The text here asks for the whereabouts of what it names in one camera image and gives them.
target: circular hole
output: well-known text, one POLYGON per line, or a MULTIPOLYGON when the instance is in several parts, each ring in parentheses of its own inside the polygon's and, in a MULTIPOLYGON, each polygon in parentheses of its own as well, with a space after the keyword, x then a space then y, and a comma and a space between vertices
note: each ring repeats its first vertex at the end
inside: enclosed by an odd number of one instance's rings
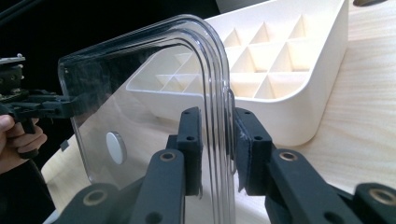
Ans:
POLYGON ((161 155, 162 161, 172 161, 176 157, 175 153, 172 152, 165 152, 161 155))
POLYGON ((369 7, 376 4, 386 2, 387 0, 354 0, 353 6, 355 7, 369 7))
POLYGON ((337 214, 335 214, 333 212, 326 212, 324 214, 324 217, 330 223, 333 223, 333 224, 344 224, 344 220, 340 216, 338 216, 337 214))
POLYGON ((385 189, 370 189, 370 195, 378 202, 387 205, 396 205, 396 195, 385 189))
POLYGON ((282 152, 279 154, 279 156, 285 161, 297 161, 298 159, 297 156, 291 152, 282 152))
POLYGON ((152 212, 146 216, 146 223, 157 224, 163 220, 163 216, 159 213, 152 212))
POLYGON ((107 198, 107 192, 102 189, 95 189, 85 195, 83 203, 87 206, 94 206, 102 203, 107 198))

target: wooden surface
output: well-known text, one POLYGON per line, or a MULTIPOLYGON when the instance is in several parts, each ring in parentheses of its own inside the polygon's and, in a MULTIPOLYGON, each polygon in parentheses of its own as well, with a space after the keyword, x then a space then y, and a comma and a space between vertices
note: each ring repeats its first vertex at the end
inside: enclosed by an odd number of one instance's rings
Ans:
MULTIPOLYGON (((396 0, 349 4, 345 58, 315 137, 294 147, 330 184, 353 193, 362 182, 396 188, 396 0)), ((43 167, 59 212, 90 184, 75 137, 43 167)), ((269 223, 263 198, 236 194, 237 223, 269 223)))

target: clear plastic lid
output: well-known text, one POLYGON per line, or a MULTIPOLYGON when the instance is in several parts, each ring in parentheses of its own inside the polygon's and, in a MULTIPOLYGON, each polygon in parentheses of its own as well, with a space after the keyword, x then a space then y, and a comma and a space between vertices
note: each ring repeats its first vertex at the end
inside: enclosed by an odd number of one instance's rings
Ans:
POLYGON ((188 223, 235 223, 233 97, 224 47, 212 27, 180 15, 59 61, 64 95, 92 183, 124 188, 177 134, 181 112, 201 111, 202 198, 186 198, 188 223))

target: person's hand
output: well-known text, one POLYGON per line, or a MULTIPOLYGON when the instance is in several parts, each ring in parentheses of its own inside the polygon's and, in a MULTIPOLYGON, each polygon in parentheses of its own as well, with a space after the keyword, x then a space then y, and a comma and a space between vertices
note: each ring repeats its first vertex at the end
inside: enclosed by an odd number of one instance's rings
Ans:
POLYGON ((25 133, 21 124, 15 124, 9 115, 0 116, 0 174, 5 173, 27 160, 21 159, 18 153, 39 149, 47 141, 47 136, 33 119, 35 134, 25 133))

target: white ice cube tray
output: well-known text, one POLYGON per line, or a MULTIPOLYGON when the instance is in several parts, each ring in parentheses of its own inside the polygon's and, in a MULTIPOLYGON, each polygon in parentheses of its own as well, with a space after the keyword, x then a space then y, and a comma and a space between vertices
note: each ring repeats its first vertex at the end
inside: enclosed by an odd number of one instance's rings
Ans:
MULTIPOLYGON (((276 144, 297 146, 315 135, 347 48, 347 7, 346 0, 274 0, 206 19, 226 50, 235 105, 255 113, 276 144)), ((179 119, 186 104, 202 102, 193 55, 158 52, 127 91, 154 115, 179 119), (166 102, 183 106, 161 107, 166 102)))

